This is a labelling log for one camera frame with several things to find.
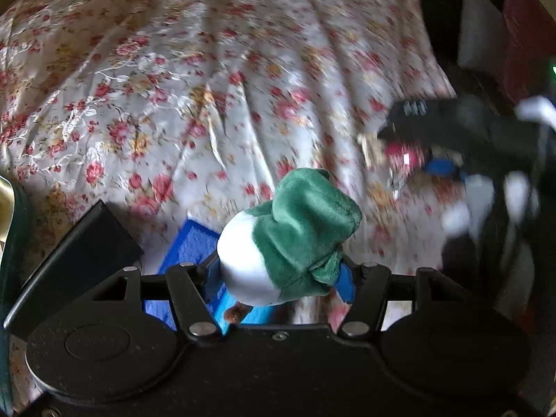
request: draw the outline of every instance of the red cushion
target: red cushion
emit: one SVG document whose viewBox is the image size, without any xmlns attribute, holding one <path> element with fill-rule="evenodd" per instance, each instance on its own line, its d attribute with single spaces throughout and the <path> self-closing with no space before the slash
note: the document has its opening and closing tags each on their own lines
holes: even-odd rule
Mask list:
<svg viewBox="0 0 556 417">
<path fill-rule="evenodd" d="M 498 84 L 515 104 L 529 97 L 532 64 L 556 54 L 556 22 L 539 0 L 506 0 L 504 20 L 509 42 Z"/>
</svg>

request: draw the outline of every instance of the red object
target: red object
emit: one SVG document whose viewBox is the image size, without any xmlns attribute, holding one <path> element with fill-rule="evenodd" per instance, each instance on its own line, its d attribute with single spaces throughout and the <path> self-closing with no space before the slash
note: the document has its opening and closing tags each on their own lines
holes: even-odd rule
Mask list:
<svg viewBox="0 0 556 417">
<path fill-rule="evenodd" d="M 539 0 L 506 0 L 504 20 L 509 41 L 498 84 L 515 104 L 530 97 L 535 61 L 556 54 L 556 22 Z"/>
<path fill-rule="evenodd" d="M 425 155 L 419 146 L 389 143 L 384 150 L 393 172 L 402 177 L 410 176 L 425 163 Z"/>
</svg>

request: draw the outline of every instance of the gray pillow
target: gray pillow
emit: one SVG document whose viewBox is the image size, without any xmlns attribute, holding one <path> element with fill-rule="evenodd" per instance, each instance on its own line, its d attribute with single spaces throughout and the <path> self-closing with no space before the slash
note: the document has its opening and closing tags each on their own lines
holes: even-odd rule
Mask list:
<svg viewBox="0 0 556 417">
<path fill-rule="evenodd" d="M 504 16 L 490 0 L 463 0 L 458 52 L 462 69 L 496 77 L 507 38 Z"/>
</svg>

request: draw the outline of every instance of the brown toy foot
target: brown toy foot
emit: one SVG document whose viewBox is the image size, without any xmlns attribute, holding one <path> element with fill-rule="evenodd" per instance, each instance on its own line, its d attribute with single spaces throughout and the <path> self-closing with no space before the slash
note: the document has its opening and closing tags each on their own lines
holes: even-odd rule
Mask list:
<svg viewBox="0 0 556 417">
<path fill-rule="evenodd" d="M 247 306 L 242 302 L 236 301 L 236 303 L 224 312 L 224 321 L 231 325 L 238 325 L 243 321 L 243 319 L 249 315 L 249 312 L 253 310 L 252 306 Z"/>
</svg>

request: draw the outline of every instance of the bed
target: bed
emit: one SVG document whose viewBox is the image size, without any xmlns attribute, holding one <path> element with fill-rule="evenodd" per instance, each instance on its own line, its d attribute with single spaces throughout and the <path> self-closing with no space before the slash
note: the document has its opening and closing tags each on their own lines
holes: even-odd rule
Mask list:
<svg viewBox="0 0 556 417">
<path fill-rule="evenodd" d="M 0 57 L 0 160 L 35 207 L 22 280 L 98 199 L 153 273 L 187 218 L 221 230 L 296 167 L 362 207 L 353 260 L 440 262 L 461 187 L 418 176 L 393 203 L 356 141 L 396 99 L 455 95 L 419 0 L 18 0 Z M 23 352 L 14 340 L 16 410 L 37 394 Z"/>
</svg>

